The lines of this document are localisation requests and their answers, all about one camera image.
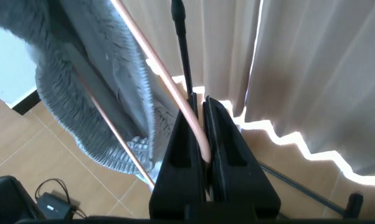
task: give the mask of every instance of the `tiled floor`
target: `tiled floor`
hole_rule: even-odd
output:
[[[151,192],[134,175],[106,169],[77,148],[42,103],[24,116],[0,101],[0,176],[13,175],[33,196],[49,178],[62,179],[87,215],[148,218]],[[41,192],[62,189],[48,182]]]

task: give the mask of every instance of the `black baseboard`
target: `black baseboard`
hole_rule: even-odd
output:
[[[24,115],[26,112],[31,110],[35,105],[40,102],[40,98],[38,95],[37,90],[33,91],[29,96],[27,96],[24,100],[14,106],[12,109],[18,112],[21,115]]]

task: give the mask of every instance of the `power adapter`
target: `power adapter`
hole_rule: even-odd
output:
[[[37,199],[37,206],[47,219],[71,220],[73,218],[71,204],[47,192]]]

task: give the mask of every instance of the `gray towel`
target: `gray towel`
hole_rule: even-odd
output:
[[[38,93],[87,156],[113,170],[139,173],[75,70],[156,180],[177,110],[109,1],[0,0],[0,26],[35,47]]]

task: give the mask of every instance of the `curtain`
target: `curtain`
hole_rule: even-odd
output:
[[[122,0],[172,76],[183,75],[170,0]],[[259,0],[188,0],[186,38],[193,86],[230,100],[241,114],[252,64]]]
[[[183,74],[171,1],[123,0],[171,74]],[[194,86],[245,121],[301,132],[375,175],[375,0],[190,0]]]
[[[375,1],[264,1],[246,104],[375,175]]]

